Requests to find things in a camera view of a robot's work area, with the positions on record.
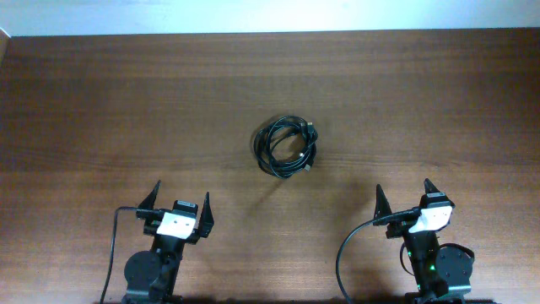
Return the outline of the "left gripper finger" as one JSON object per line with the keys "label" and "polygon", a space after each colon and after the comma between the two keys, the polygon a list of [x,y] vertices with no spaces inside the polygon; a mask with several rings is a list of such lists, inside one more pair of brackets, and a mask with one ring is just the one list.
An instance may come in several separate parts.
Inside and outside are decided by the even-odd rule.
{"label": "left gripper finger", "polygon": [[139,209],[152,210],[159,192],[161,180],[158,180],[148,196],[138,205]]}
{"label": "left gripper finger", "polygon": [[199,218],[197,228],[198,235],[202,238],[208,238],[214,226],[213,213],[210,206],[210,193],[206,193],[203,202],[202,213]]}

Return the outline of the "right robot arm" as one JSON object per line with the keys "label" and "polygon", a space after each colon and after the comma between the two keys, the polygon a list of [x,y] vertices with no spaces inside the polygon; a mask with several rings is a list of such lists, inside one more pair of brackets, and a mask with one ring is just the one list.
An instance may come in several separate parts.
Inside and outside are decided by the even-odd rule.
{"label": "right robot arm", "polygon": [[412,266],[418,290],[406,303],[463,303],[472,289],[474,252],[456,243],[440,244],[437,233],[451,221],[455,204],[430,179],[417,207],[392,212],[381,185],[376,186],[374,225],[386,227],[386,237],[402,238],[401,253]]}

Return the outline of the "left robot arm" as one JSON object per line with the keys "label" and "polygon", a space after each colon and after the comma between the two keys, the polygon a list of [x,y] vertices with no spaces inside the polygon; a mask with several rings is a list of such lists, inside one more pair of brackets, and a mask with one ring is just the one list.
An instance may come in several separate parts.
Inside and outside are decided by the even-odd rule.
{"label": "left robot arm", "polygon": [[208,193],[202,207],[176,200],[171,209],[156,209],[159,187],[156,183],[135,209],[136,217],[143,221],[143,234],[153,242],[149,250],[134,253],[126,262],[123,303],[170,303],[185,245],[197,244],[213,229]]}

